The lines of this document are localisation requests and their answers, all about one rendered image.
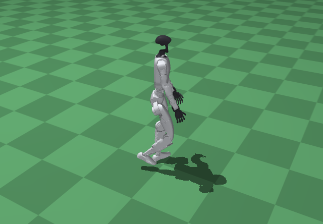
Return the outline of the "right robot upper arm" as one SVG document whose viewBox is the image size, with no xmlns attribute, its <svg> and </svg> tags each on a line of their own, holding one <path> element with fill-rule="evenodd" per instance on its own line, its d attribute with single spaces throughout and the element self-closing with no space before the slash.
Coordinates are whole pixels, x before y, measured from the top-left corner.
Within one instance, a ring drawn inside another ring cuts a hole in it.
<svg viewBox="0 0 323 224">
<path fill-rule="evenodd" d="M 157 69 L 159 71 L 161 87 L 165 91 L 165 85 L 168 84 L 167 83 L 168 76 L 167 76 L 167 64 L 166 64 L 166 62 L 165 61 L 158 61 Z"/>
</svg>

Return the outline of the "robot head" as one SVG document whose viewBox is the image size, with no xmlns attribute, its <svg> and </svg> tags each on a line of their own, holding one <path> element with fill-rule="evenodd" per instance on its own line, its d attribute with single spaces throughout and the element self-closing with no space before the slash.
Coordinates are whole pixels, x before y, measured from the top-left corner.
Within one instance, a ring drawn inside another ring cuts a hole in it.
<svg viewBox="0 0 323 224">
<path fill-rule="evenodd" d="M 166 35 L 160 35 L 156 38 L 155 42 L 161 46 L 165 45 L 166 49 L 159 50 L 159 53 L 156 55 L 156 58 L 160 58 L 162 55 L 165 55 L 165 52 L 168 53 L 168 44 L 171 42 L 171 38 Z M 165 55 L 164 58 L 167 56 Z"/>
</svg>

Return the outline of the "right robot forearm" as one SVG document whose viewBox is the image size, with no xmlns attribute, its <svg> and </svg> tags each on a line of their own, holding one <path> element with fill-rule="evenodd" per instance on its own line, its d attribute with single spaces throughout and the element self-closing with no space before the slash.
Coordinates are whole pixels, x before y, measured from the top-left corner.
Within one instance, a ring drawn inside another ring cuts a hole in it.
<svg viewBox="0 0 323 224">
<path fill-rule="evenodd" d="M 170 84 L 165 85 L 165 96 L 167 97 L 169 104 L 173 107 L 174 110 L 178 109 L 176 100 L 174 99 L 173 92 Z"/>
</svg>

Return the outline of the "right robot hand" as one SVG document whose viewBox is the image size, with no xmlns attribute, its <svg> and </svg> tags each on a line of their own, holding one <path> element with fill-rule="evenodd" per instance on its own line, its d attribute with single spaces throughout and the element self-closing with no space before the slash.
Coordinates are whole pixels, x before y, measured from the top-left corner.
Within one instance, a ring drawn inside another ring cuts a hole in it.
<svg viewBox="0 0 323 224">
<path fill-rule="evenodd" d="M 173 109 L 173 107 L 172 107 L 172 109 Z M 186 116 L 186 114 L 180 110 L 179 106 L 178 106 L 178 109 L 177 110 L 174 110 L 173 109 L 173 111 L 175 112 L 175 117 L 176 117 L 177 123 L 185 120 L 183 114 L 185 116 Z M 183 119 L 182 119 L 182 117 L 183 117 Z M 181 120 L 180 120 L 180 118 L 181 118 Z M 178 119 L 179 119 L 179 121 L 178 121 Z"/>
</svg>

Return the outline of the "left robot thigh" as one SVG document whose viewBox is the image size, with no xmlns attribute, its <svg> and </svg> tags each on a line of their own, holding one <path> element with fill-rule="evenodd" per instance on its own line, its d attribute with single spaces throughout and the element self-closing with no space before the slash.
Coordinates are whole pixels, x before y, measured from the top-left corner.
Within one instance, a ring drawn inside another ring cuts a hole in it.
<svg viewBox="0 0 323 224">
<path fill-rule="evenodd" d="M 164 100 L 163 100 L 163 103 L 162 103 L 165 107 L 166 107 L 166 109 L 168 110 L 168 104 L 167 104 L 167 100 L 166 100 L 166 97 L 165 97 L 165 95 L 164 95 Z M 161 116 L 161 115 L 159 115 L 159 116 Z M 162 125 L 161 125 L 161 122 L 160 121 L 158 121 L 156 124 L 155 124 L 155 128 L 158 130 L 158 131 L 163 131 L 164 130 L 164 128 L 162 127 Z"/>
</svg>

